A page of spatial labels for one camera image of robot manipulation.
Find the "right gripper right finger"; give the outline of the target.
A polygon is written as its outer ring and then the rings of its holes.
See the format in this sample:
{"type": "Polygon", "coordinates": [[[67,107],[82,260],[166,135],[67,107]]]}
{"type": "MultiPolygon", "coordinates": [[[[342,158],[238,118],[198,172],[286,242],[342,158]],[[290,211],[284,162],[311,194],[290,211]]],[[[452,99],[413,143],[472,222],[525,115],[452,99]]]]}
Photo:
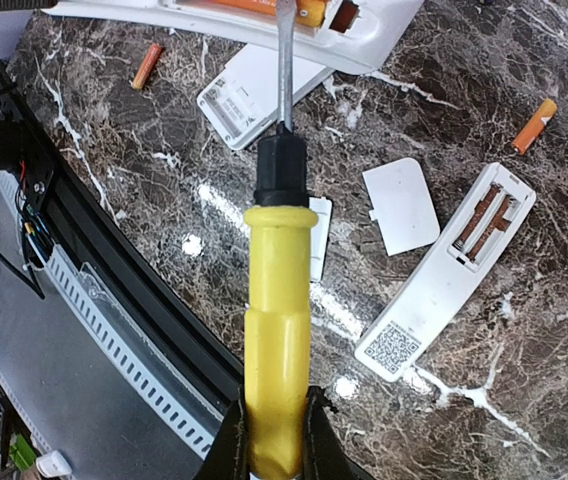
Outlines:
{"type": "Polygon", "coordinates": [[[302,478],[305,480],[354,480],[342,444],[326,411],[337,413],[335,405],[319,386],[310,386],[303,424],[302,478]]]}

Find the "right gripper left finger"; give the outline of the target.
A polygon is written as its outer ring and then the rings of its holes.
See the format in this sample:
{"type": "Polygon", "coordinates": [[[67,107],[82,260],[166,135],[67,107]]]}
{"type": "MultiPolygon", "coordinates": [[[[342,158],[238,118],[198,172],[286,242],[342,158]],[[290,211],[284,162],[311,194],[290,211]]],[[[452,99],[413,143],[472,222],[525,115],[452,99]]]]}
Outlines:
{"type": "Polygon", "coordinates": [[[231,403],[209,452],[198,471],[198,480],[247,480],[250,478],[248,460],[248,414],[244,388],[231,403]]]}

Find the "yellow handled screwdriver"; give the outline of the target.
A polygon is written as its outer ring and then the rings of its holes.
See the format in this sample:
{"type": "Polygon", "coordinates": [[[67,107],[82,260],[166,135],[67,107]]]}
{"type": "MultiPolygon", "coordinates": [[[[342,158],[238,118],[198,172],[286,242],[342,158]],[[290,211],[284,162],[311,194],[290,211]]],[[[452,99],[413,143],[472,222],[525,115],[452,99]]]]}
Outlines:
{"type": "Polygon", "coordinates": [[[274,135],[257,153],[250,227],[249,309],[245,315],[244,398],[248,460],[260,479],[302,471],[310,369],[311,230],[307,148],[293,132],[293,33],[297,5],[276,4],[278,109],[274,135]]]}

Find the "small white battery cover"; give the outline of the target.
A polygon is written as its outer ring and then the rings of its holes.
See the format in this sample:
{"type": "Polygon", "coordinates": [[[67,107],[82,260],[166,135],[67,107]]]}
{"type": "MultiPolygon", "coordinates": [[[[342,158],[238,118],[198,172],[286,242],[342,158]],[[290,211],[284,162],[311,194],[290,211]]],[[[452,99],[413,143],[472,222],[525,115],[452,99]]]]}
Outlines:
{"type": "Polygon", "coordinates": [[[314,283],[319,283],[323,274],[332,217],[332,206],[332,201],[325,197],[309,198],[309,208],[315,212],[318,217],[317,224],[311,230],[310,279],[314,283]]]}

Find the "white square battery cover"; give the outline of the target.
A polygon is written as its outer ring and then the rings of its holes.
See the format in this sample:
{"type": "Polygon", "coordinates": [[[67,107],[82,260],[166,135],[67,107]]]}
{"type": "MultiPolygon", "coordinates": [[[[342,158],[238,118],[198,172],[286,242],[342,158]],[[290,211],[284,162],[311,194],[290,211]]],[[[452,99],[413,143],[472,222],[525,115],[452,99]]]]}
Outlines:
{"type": "Polygon", "coordinates": [[[405,157],[365,171],[372,204],[369,216],[380,229],[388,256],[434,243],[440,226],[417,160],[405,157]]]}

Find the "slim white remote control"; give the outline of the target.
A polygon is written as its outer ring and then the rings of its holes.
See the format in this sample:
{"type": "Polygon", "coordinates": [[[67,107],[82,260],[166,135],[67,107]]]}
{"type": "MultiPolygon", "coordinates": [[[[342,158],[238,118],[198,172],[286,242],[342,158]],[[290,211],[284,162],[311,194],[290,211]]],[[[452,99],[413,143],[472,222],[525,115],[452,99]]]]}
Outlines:
{"type": "Polygon", "coordinates": [[[486,165],[437,241],[362,335],[355,358],[384,380],[398,380],[469,300],[535,200],[535,191],[502,164],[486,165]]]}

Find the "white TCL air-conditioner remote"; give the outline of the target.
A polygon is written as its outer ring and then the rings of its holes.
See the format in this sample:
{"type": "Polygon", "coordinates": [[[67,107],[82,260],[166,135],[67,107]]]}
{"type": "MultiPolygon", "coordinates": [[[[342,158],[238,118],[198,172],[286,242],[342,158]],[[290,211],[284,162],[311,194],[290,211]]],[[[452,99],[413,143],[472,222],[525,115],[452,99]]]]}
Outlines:
{"type": "Polygon", "coordinates": [[[227,147],[242,150],[276,122],[278,53],[244,46],[197,97],[227,147]]]}

